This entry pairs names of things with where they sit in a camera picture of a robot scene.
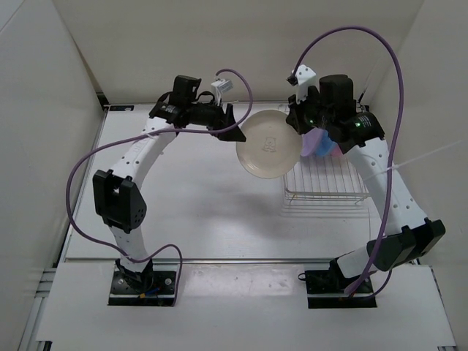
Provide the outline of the purple plate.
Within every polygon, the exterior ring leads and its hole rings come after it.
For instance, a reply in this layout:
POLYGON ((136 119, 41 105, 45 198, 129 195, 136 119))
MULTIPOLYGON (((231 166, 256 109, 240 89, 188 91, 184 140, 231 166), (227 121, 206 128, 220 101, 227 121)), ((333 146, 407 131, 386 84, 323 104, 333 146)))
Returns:
POLYGON ((302 135, 302 150, 301 156, 307 157, 312 155, 320 146, 323 136, 323 130, 314 128, 302 135))

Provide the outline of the blue plate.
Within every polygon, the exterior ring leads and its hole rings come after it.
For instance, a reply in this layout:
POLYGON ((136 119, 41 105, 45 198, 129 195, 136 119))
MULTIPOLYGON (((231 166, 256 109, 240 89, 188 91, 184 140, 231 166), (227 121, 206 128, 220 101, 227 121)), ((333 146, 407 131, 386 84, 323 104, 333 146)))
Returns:
POLYGON ((335 147, 336 143, 330 139, 328 132, 324 130, 322 132, 321 140, 314 151, 314 154, 316 156, 324 157, 329 155, 335 149, 335 147))

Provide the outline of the pink plate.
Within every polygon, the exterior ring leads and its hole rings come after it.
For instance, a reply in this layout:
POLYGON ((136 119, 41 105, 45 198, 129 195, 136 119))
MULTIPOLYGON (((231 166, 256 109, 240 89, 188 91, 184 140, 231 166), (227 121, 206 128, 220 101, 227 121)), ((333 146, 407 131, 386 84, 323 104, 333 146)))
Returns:
POLYGON ((333 157, 341 157, 343 153, 338 145, 335 145, 333 150, 330 152, 330 155, 333 157))

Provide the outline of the cream bear plate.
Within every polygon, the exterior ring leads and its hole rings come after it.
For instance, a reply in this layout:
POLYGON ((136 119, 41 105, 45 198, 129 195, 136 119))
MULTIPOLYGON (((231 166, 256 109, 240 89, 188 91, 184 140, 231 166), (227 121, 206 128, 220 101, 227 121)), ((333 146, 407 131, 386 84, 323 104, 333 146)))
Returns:
POLYGON ((278 178, 300 160, 302 137, 286 123, 287 114, 279 110, 261 110, 241 125, 245 142, 236 143, 242 167, 253 176, 278 178))

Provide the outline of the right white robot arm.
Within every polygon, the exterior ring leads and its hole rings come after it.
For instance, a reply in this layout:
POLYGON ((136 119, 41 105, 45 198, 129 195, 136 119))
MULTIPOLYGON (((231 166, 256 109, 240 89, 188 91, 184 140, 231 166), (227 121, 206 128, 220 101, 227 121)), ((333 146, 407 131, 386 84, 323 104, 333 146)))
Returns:
POLYGON ((292 74, 286 122, 299 134, 322 129, 357 170, 380 215, 380 231, 364 247, 331 260, 331 288, 345 292, 362 273, 390 271, 427 254, 445 234, 441 220, 430 220, 410 194, 390 160, 377 117, 357 110, 347 75, 317 78, 311 70, 292 74))

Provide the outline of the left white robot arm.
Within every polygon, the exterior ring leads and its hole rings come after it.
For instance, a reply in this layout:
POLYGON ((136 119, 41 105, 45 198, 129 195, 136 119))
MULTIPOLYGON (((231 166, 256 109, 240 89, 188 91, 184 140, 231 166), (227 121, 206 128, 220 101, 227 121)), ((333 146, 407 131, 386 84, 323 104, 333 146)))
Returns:
POLYGON ((141 138, 109 170, 95 172, 92 183, 96 213, 109 228, 120 252, 116 265, 138 293, 154 282, 152 260, 140 228, 147 205, 140 189, 149 170, 164 149, 190 124, 221 141, 244 142, 246 136, 236 124, 233 105, 217 98, 200 102, 191 93, 178 98, 174 92, 161 96, 151 109, 141 138))

